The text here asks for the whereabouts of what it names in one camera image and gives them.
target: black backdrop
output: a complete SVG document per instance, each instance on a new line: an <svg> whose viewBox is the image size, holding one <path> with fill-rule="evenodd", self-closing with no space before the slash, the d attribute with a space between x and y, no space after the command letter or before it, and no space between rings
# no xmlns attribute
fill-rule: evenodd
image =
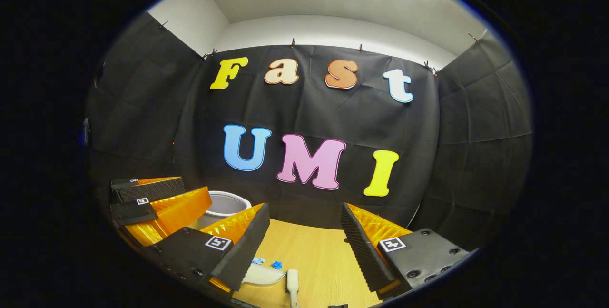
<svg viewBox="0 0 609 308"><path fill-rule="evenodd" d="M433 76L422 65L329 46L259 46L202 60L148 13L104 58L86 114L93 126L92 179L105 208L111 178L179 175L187 189L208 186L252 204L268 202L273 219L340 228L350 202L412 229L432 228L466 249L500 230L521 192L531 155L529 89L516 61L491 33ZM247 57L226 89L211 90L220 61ZM268 65L298 61L299 80L267 84ZM358 83L328 88L328 63L356 61ZM383 73L401 69L415 99L400 103ZM224 160L226 124L246 128L240 154L253 152L252 128L266 128L265 160L239 171ZM311 155L324 139L347 146L337 190L277 180L284 134L302 135ZM377 149L400 155L389 195L366 197Z"/></svg>
<svg viewBox="0 0 609 308"><path fill-rule="evenodd" d="M5 101L7 145L13 145L9 154L17 170L9 189L22 195L6 196L4 212L20 226L29 221L24 217L35 216L36 225L6 230L14 260L7 300L22 306L50 300L101 307L180 301L199 307L203 297L148 266L100 223L98 205L89 201L78 144L96 63L122 26L157 0L26 1L30 4L9 7L9 22L17 21L5 28L17 66L9 67L8 76L16 93ZM601 124L594 122L603 111L606 87L599 74L607 55L598 52L606 50L606 24L595 0L481 1L466 0L509 35L533 75L533 168L500 238L455 280L442 281L444 290L412 298L428 299L426 306L479 307L606 301L596 257L602 256L599 241L605 238L598 226L606 196L597 189L606 158L600 152ZM41 19L40 10L53 18ZM30 124L34 118L37 123ZM150 173L158 172L151 164L146 162Z"/></svg>
<svg viewBox="0 0 609 308"><path fill-rule="evenodd" d="M226 89L209 89L220 61L247 57ZM299 80L267 84L268 65L282 58L298 61ZM331 89L324 77L335 59L358 65L358 82L350 89ZM407 104L389 94L383 73L401 69L411 77ZM226 124L246 128L240 154L253 152L252 128L266 128L265 160L259 169L240 171L223 157ZM268 202L271 217L296 224L341 228L341 202L350 202L403 226L413 218L428 182L437 146L439 104L435 77L422 65L371 52L330 46L259 46L228 50L208 57L189 92L176 136L176 167L189 188L209 186L258 204ZM300 179L286 183L281 172L284 134L302 135L311 156L325 139L346 143L337 171L339 188L318 189ZM389 179L389 195L367 197L376 161L375 150L398 153Z"/></svg>

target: white wall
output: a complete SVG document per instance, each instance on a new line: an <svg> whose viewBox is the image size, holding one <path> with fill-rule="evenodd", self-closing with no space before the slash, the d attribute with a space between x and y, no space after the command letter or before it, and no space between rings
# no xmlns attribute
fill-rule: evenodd
<svg viewBox="0 0 609 308"><path fill-rule="evenodd" d="M214 0L162 0L148 9L161 24L199 55L252 46L342 46L395 56L441 69L456 55L412 34L387 26L322 15L285 15L230 24Z"/></svg>
<svg viewBox="0 0 609 308"><path fill-rule="evenodd" d="M286 15L235 22L216 40L218 51L263 45L342 46L395 56L441 69L456 55L412 34L386 26L322 15Z"/></svg>
<svg viewBox="0 0 609 308"><path fill-rule="evenodd" d="M214 0L162 0L148 9L165 28L199 55L211 52L228 20Z"/></svg>

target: black foam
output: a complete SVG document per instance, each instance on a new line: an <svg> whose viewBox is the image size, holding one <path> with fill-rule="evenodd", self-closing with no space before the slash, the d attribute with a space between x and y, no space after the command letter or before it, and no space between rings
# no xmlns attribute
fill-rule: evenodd
<svg viewBox="0 0 609 308"><path fill-rule="evenodd" d="M233 290L241 288L241 282L250 269L256 251L265 238L270 217L265 203L250 221L246 231L233 248L220 260L211 273Z"/></svg>
<svg viewBox="0 0 609 308"><path fill-rule="evenodd" d="M341 225L370 291L377 291L396 280L346 203L342 204Z"/></svg>
<svg viewBox="0 0 609 308"><path fill-rule="evenodd" d="M123 202L135 201L138 198L148 198L148 200L152 202L174 197L186 192L184 189L184 180L181 177L162 180L161 182L156 183L118 188L116 190Z"/></svg>
<svg viewBox="0 0 609 308"><path fill-rule="evenodd" d="M438 72L440 134L409 229L433 228L462 247L495 237L522 192L533 150L527 80L490 31Z"/></svg>

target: white container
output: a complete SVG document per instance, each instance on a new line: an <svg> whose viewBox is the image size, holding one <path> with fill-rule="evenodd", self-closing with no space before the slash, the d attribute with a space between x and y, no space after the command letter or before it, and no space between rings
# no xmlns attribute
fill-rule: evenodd
<svg viewBox="0 0 609 308"><path fill-rule="evenodd" d="M225 217L252 208L252 204L246 199L226 191L210 190L209 197L211 207L198 219L200 228L205 228Z"/></svg>

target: screw hole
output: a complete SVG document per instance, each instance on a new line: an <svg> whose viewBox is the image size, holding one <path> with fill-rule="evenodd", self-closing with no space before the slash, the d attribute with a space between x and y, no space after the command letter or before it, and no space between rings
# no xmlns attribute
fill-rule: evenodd
<svg viewBox="0 0 609 308"><path fill-rule="evenodd" d="M194 273L194 274L195 274L195 275L197 275L197 276L204 276L204 275L205 275L205 274L203 273L203 271L201 271L201 270L199 270L199 269L192 268L191 270L192 270L192 273Z"/></svg>
<svg viewBox="0 0 609 308"><path fill-rule="evenodd" d="M417 277L420 274L421 274L421 272L419 270L413 270L413 271L409 271L406 274L406 277L408 277L408 278L415 278L415 277Z"/></svg>

